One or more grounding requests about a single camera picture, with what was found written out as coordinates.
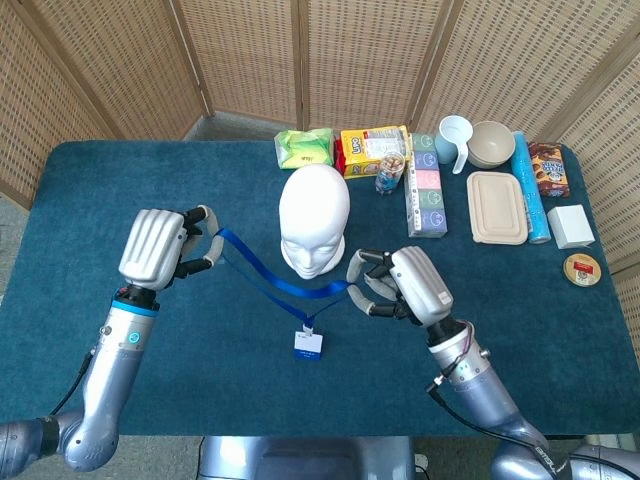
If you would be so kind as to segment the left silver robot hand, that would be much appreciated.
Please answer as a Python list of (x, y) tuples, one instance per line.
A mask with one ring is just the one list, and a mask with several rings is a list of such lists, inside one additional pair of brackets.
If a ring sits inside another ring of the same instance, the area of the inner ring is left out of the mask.
[[(203, 221), (211, 236), (211, 246), (203, 257), (184, 258), (203, 235)], [(160, 291), (173, 279), (184, 279), (212, 268), (220, 258), (224, 238), (219, 234), (216, 215), (206, 205), (186, 212), (142, 209), (137, 214), (119, 263), (124, 279), (140, 288)]]

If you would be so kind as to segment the white and blue ID badge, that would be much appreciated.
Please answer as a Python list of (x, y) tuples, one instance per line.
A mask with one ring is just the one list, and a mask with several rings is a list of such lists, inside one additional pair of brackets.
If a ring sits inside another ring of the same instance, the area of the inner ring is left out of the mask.
[(296, 331), (294, 336), (294, 355), (296, 358), (319, 360), (321, 358), (323, 336), (305, 331)]

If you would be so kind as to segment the multicolour tissue pack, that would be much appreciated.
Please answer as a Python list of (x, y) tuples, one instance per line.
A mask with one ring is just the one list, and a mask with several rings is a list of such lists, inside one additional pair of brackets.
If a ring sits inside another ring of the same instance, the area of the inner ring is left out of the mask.
[(408, 236), (441, 238), (448, 228), (435, 137), (412, 133), (411, 142), (404, 174)]

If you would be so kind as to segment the beige lidded lunch box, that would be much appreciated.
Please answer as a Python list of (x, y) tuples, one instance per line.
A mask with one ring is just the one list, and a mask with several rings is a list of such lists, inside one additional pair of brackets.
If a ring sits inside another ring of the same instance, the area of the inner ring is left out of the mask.
[(466, 185), (474, 242), (521, 245), (527, 240), (524, 197), (515, 176), (478, 171), (468, 176)]

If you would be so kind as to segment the clear candy jar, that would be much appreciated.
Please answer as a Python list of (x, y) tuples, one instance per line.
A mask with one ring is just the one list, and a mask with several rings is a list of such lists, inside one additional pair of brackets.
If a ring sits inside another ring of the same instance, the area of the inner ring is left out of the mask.
[(404, 172), (405, 163), (405, 157), (398, 152), (390, 152), (380, 160), (375, 179), (377, 193), (388, 195), (395, 191)]

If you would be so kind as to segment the teal table cloth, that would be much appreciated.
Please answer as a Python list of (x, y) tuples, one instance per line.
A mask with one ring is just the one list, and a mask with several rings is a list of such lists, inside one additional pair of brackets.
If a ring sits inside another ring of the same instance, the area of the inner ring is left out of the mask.
[[(548, 435), (640, 430), (640, 369), (609, 277), (571, 284), (553, 242), (474, 242), (466, 178), (441, 172), (448, 230), (420, 246), (524, 416)], [(276, 275), (287, 173), (270, 141), (85, 141), (49, 155), (0, 306), (0, 422), (49, 413), (95, 343), (143, 208), (205, 204)], [(438, 367), (423, 328), (373, 318), (346, 297), (301, 299), (323, 335), (294, 353), (298, 320), (231, 246), (159, 293), (123, 411), (135, 435), (456, 435), (426, 394)]]

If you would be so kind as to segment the yellow biscuit pack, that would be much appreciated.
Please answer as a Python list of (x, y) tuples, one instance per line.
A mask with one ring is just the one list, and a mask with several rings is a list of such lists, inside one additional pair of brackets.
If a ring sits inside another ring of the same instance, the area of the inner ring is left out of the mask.
[(376, 176), (389, 155), (408, 159), (411, 153), (405, 125), (342, 130), (337, 143), (337, 168), (345, 179)]

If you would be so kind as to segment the blue cylindrical tube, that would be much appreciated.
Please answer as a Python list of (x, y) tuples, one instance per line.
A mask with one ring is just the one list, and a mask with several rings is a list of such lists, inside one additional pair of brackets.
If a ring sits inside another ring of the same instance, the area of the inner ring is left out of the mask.
[(527, 139), (522, 131), (512, 132), (515, 150), (511, 157), (512, 174), (518, 180), (525, 203), (528, 222), (528, 242), (546, 243), (551, 239), (547, 216), (535, 180)]

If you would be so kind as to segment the white measuring scoop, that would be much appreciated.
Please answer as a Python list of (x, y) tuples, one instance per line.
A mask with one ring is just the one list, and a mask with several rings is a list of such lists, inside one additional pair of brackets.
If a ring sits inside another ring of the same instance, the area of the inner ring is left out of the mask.
[(449, 115), (440, 121), (435, 137), (438, 161), (441, 164), (452, 163), (453, 174), (460, 174), (466, 164), (472, 135), (473, 126), (465, 117)]

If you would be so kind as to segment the beige bowl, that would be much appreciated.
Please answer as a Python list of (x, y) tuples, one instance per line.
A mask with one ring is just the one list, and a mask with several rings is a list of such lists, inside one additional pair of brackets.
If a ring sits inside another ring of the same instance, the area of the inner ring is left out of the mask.
[(496, 121), (481, 121), (473, 125), (473, 135), (467, 143), (472, 165), (492, 169), (508, 161), (515, 151), (515, 139), (505, 125)]

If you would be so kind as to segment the small white box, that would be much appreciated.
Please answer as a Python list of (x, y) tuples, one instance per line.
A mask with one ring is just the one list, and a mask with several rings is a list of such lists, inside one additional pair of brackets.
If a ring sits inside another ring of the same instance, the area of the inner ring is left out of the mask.
[(547, 213), (547, 219), (559, 249), (586, 247), (595, 241), (580, 204), (554, 207)]

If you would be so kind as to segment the round gold tin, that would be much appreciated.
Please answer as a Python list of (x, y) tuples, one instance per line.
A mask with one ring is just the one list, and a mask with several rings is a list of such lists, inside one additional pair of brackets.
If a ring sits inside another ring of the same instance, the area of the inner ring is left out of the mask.
[(602, 270), (595, 258), (585, 253), (569, 255), (563, 262), (566, 279), (579, 287), (592, 287), (599, 283)]

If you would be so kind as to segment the green snack bag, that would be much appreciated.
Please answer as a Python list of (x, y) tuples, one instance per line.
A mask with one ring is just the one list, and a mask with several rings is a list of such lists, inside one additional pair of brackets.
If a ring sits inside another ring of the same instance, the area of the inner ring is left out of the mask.
[(333, 166), (334, 140), (331, 128), (281, 131), (274, 137), (278, 167), (292, 170), (311, 164)]

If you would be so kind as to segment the wicker folding screen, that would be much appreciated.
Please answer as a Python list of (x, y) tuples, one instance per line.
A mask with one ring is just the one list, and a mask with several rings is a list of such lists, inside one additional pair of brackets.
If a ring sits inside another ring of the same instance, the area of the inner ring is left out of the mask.
[(0, 232), (68, 140), (497, 120), (579, 155), (609, 267), (640, 282), (640, 0), (0, 0)]

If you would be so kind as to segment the silver robot torso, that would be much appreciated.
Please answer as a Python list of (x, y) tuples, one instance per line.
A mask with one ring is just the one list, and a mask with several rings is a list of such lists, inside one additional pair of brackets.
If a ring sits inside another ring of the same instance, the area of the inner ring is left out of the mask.
[(197, 480), (414, 480), (407, 436), (206, 436)]

